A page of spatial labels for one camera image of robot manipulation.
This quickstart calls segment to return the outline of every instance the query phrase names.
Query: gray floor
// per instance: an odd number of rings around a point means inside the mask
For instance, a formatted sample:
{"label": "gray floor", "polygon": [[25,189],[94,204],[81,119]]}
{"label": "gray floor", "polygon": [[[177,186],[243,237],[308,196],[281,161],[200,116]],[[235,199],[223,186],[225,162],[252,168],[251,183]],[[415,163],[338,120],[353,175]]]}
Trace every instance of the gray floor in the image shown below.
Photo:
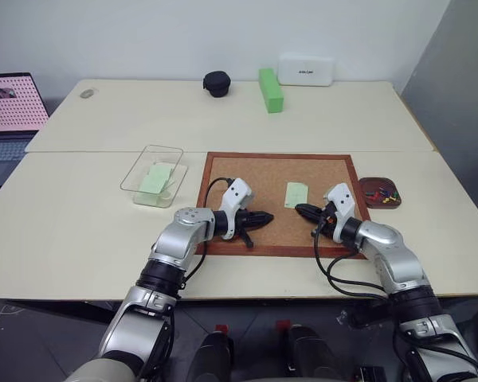
{"label": "gray floor", "polygon": [[[227,324],[235,341],[236,364],[232,381],[283,376],[277,320],[309,325],[327,340],[347,373],[357,364],[386,368],[395,381],[397,359],[391,349],[391,324],[351,329],[337,317],[344,304],[333,302],[293,306],[186,306],[176,312],[176,341],[167,379],[184,381],[192,356],[216,324]],[[478,311],[478,298],[447,299],[447,310],[457,321]],[[17,308],[7,307],[5,312]],[[23,310],[0,317],[0,381],[64,380],[96,355],[104,325]]]}

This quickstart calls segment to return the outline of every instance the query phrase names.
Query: small round object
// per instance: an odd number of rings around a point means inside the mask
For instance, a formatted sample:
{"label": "small round object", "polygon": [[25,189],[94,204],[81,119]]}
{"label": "small round object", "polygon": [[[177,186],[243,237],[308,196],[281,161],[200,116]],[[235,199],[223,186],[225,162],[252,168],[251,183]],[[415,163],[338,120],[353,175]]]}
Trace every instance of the small round object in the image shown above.
{"label": "small round object", "polygon": [[87,90],[83,90],[81,93],[80,93],[80,97],[83,98],[83,99],[87,99],[87,98],[90,98],[94,95],[94,89],[87,89]]}
{"label": "small round object", "polygon": [[207,73],[204,77],[204,89],[207,89],[212,97],[220,98],[229,92],[230,82],[229,75],[221,70]]}

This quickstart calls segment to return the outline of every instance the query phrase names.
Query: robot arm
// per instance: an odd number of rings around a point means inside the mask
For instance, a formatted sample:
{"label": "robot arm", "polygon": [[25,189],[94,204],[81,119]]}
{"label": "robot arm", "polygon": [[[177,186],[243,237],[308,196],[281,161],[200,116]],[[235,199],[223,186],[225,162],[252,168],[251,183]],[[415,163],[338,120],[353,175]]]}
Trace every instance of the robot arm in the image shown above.
{"label": "robot arm", "polygon": [[435,351],[451,350],[475,361],[455,322],[444,314],[429,280],[399,231],[354,217],[355,203],[345,183],[325,196],[322,233],[337,243],[361,251],[378,273],[390,300],[399,333],[410,344],[406,363],[414,381],[444,382],[478,376],[478,369],[457,356]]}
{"label": "robot arm", "polygon": [[240,178],[225,192],[219,211],[180,209],[152,246],[147,264],[117,310],[100,344],[98,358],[66,381],[128,382],[159,374],[173,345],[173,312],[198,244],[272,219],[246,212],[252,190]]}

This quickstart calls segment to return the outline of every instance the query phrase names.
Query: laptop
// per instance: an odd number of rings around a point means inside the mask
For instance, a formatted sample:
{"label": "laptop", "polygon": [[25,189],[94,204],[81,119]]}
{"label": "laptop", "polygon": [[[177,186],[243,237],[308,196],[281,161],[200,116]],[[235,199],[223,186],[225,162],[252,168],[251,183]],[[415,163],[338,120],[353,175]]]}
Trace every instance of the laptop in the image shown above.
{"label": "laptop", "polygon": [[0,185],[47,120],[45,105],[29,73],[0,74]]}

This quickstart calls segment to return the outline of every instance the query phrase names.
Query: white table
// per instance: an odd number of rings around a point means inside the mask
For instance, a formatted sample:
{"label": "white table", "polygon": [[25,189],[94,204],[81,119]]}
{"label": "white table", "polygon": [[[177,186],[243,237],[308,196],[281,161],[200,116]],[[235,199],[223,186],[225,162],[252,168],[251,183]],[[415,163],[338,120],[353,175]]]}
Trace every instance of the white table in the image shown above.
{"label": "white table", "polygon": [[[88,99],[79,94],[93,88]],[[268,114],[257,82],[211,97],[198,81],[83,80],[27,151],[186,152],[430,151],[388,82],[283,87],[284,111]]]}
{"label": "white table", "polygon": [[[0,191],[0,298],[124,297],[174,211],[195,205],[206,157],[185,154],[190,169],[174,204],[153,209],[134,205],[119,188],[136,156],[25,157]],[[436,293],[478,294],[478,210],[441,156],[358,152],[352,157],[359,177],[382,175],[397,184],[401,207],[370,210],[371,218],[402,232]],[[336,274],[377,281],[366,260],[345,260]],[[329,287],[314,259],[256,256],[209,256],[182,295],[342,297]]]}

